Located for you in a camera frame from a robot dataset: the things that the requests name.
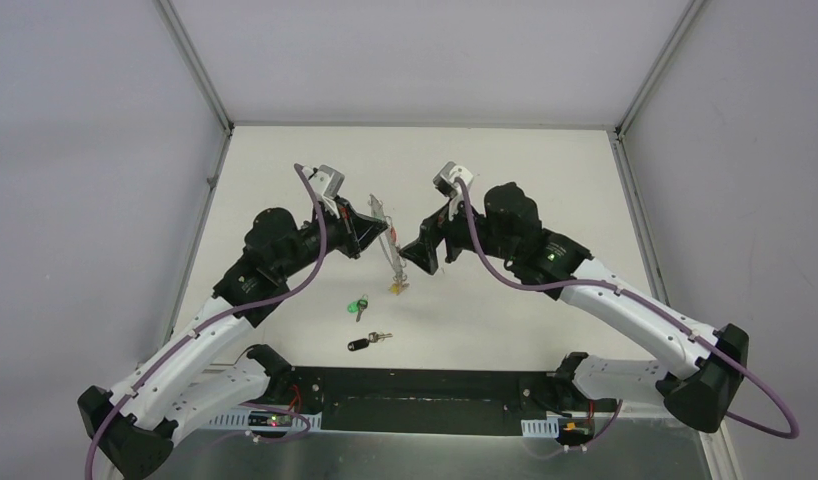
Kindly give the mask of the large keyring with keys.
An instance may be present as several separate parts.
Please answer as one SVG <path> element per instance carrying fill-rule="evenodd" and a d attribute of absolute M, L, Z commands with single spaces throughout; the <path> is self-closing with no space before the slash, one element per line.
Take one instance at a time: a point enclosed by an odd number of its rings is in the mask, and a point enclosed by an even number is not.
<path fill-rule="evenodd" d="M 392 284 L 389 291 L 395 295 L 405 292 L 410 284 L 405 273 L 405 261 L 399 255 L 399 242 L 397 232 L 393 226 L 392 219 L 386 214 L 383 202 L 374 194 L 369 195 L 369 206 L 374 218 L 384 221 L 387 224 L 386 231 L 378 237 L 381 249 L 388 261 L 392 271 Z"/>

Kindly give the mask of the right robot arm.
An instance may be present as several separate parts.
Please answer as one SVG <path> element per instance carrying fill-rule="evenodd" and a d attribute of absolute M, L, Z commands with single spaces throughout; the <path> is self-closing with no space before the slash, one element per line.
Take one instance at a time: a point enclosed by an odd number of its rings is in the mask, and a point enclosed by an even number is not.
<path fill-rule="evenodd" d="M 483 204 L 483 213 L 442 207 L 421 222 L 418 238 L 400 256 L 428 274 L 438 270 L 440 245 L 448 263 L 464 250 L 500 259 L 521 285 L 557 283 L 547 296 L 589 313 L 652 355 L 650 361 L 567 355 L 552 374 L 561 407 L 628 400 L 663 405 L 698 431 L 719 429 L 744 379 L 733 366 L 747 363 L 746 332 L 697 322 L 625 284 L 587 248 L 545 228 L 536 203 L 513 182 L 489 190 Z"/>

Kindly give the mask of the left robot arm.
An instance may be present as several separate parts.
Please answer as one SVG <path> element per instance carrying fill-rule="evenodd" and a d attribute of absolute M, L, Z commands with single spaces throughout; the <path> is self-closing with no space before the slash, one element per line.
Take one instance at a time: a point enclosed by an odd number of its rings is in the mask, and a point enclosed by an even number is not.
<path fill-rule="evenodd" d="M 92 385 L 79 396 L 91 440 L 85 477 L 93 478 L 96 456 L 103 454 L 123 478 L 145 479 L 214 415 L 257 397 L 266 404 L 282 402 L 290 378 L 267 361 L 246 359 L 226 378 L 192 382 L 223 350 L 304 289 L 304 284 L 289 287 L 292 275 L 308 269 L 305 281 L 311 283 L 327 254 L 356 259 L 387 229 L 386 221 L 357 212 L 340 196 L 318 201 L 303 224 L 284 208 L 260 212 L 241 256 L 187 326 L 125 379 L 109 388 Z"/>

